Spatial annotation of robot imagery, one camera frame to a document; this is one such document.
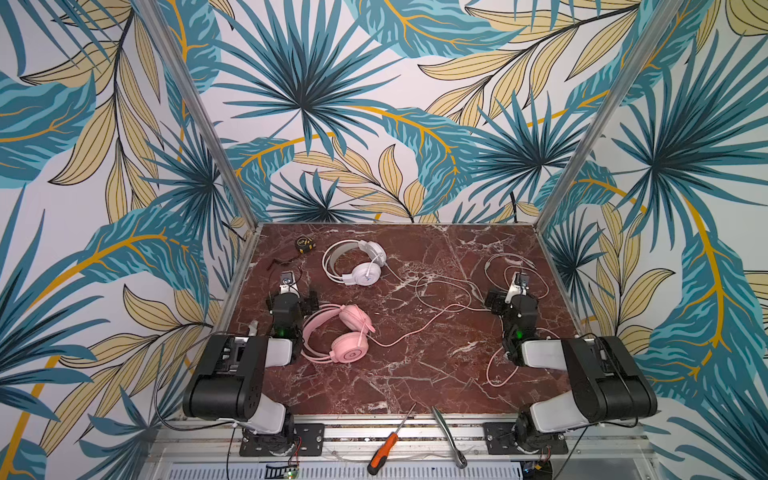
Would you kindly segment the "pink cat-ear headphones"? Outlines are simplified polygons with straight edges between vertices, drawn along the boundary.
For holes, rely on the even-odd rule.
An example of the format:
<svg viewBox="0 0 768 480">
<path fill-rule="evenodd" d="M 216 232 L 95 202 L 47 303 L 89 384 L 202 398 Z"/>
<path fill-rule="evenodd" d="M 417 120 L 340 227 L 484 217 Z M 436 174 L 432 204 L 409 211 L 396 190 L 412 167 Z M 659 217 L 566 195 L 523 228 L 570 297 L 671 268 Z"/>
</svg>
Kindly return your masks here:
<svg viewBox="0 0 768 480">
<path fill-rule="evenodd" d="M 336 337 L 326 350 L 315 348 L 312 335 L 336 322 Z M 354 304 L 328 304 L 309 315 L 302 326 L 302 351 L 304 359 L 315 364 L 351 364 L 361 360 L 369 351 L 368 336 L 376 332 L 370 316 Z"/>
</svg>

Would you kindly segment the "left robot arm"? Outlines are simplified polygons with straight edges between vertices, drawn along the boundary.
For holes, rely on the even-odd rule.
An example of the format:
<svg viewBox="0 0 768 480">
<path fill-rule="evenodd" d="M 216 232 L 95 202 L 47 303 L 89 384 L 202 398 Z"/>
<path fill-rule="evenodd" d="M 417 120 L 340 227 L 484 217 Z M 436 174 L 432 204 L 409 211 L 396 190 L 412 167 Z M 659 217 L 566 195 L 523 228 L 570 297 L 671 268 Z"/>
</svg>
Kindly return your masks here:
<svg viewBox="0 0 768 480">
<path fill-rule="evenodd" d="M 295 363 L 303 348 L 302 325 L 319 310 L 317 293 L 280 293 L 271 301 L 267 336 L 217 333 L 207 340 L 186 387 L 187 417 L 230 421 L 242 431 L 242 456 L 297 454 L 304 445 L 288 407 L 263 393 L 266 370 Z"/>
</svg>

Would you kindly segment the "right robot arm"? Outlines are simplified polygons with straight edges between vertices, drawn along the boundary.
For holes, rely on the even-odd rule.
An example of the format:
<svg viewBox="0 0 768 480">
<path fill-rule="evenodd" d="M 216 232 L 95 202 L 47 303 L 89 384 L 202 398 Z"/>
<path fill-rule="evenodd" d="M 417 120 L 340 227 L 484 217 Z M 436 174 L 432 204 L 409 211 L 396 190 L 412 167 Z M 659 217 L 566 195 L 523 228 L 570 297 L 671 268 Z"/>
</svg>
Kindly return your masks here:
<svg viewBox="0 0 768 480">
<path fill-rule="evenodd" d="M 490 291 L 484 301 L 502 323 L 502 351 L 517 367 L 562 371 L 570 389 L 527 405 L 501 442 L 526 454 L 567 450 L 564 434 L 600 423 L 632 428 L 654 416 L 658 400 L 627 347 L 616 336 L 543 339 L 538 299 Z"/>
</svg>

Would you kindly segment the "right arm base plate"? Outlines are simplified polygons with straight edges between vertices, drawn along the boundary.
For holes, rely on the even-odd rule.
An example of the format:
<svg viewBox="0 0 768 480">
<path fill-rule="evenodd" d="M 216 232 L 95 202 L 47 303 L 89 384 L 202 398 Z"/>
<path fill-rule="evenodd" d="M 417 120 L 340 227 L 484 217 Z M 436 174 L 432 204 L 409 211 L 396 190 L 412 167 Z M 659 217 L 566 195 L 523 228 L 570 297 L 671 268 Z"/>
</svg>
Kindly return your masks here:
<svg viewBox="0 0 768 480">
<path fill-rule="evenodd" d="M 490 455 L 561 455 L 569 452 L 563 433 L 540 433 L 516 422 L 482 424 Z"/>
</svg>

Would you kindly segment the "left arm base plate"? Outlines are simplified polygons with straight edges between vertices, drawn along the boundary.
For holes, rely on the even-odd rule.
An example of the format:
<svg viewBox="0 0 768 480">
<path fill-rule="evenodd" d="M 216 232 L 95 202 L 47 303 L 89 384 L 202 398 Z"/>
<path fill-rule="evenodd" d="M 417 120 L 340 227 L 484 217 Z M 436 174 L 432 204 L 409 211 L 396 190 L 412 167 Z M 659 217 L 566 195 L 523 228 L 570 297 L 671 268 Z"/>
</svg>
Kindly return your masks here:
<svg viewBox="0 0 768 480">
<path fill-rule="evenodd" d="M 285 424 L 277 434 L 254 434 L 242 432 L 239 447 L 241 457 L 284 457 L 299 455 L 319 457 L 322 455 L 325 425 L 322 423 Z"/>
</svg>

